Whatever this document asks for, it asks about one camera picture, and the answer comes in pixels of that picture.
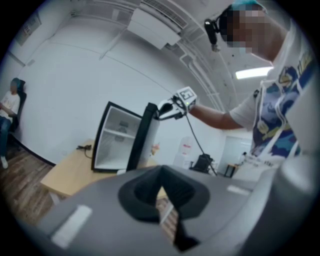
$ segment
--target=seated person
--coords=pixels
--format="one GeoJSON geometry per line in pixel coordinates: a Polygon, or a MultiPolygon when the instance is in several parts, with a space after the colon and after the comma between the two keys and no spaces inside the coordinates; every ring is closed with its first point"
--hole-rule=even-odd
{"type": "Polygon", "coordinates": [[[12,123],[12,117],[18,114],[20,97],[17,93],[20,80],[14,78],[10,83],[8,91],[0,102],[0,158],[4,169],[8,168],[6,160],[7,138],[9,128],[12,123]]]}

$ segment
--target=sneaker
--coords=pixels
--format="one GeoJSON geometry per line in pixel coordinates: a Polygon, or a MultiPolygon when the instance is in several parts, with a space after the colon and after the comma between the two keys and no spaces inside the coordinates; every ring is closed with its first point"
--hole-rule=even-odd
{"type": "Polygon", "coordinates": [[[6,158],[4,156],[1,156],[1,162],[2,162],[3,169],[7,169],[8,168],[8,162],[7,162],[7,160],[6,160],[6,158]]]}

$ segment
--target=air conditioner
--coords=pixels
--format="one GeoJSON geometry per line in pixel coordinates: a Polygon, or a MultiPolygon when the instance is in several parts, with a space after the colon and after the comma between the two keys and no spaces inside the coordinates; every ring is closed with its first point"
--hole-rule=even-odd
{"type": "Polygon", "coordinates": [[[138,8],[133,12],[127,30],[135,33],[160,50],[166,44],[173,46],[181,39],[169,26],[138,8]]]}

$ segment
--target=blue cap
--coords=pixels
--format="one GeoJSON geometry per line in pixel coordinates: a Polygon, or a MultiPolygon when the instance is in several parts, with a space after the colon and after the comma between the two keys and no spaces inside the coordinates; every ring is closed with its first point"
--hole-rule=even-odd
{"type": "Polygon", "coordinates": [[[240,11],[240,10],[248,10],[248,5],[259,5],[263,8],[263,10],[267,12],[267,9],[259,2],[256,0],[235,0],[233,4],[231,5],[231,9],[233,11],[240,11]]]}

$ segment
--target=mini fridge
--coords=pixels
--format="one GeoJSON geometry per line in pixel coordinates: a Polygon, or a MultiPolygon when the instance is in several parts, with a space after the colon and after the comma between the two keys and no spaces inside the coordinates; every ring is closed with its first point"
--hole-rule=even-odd
{"type": "Polygon", "coordinates": [[[140,116],[115,103],[104,110],[93,147],[91,169],[116,173],[148,161],[159,128],[158,108],[149,103],[140,116]]]}

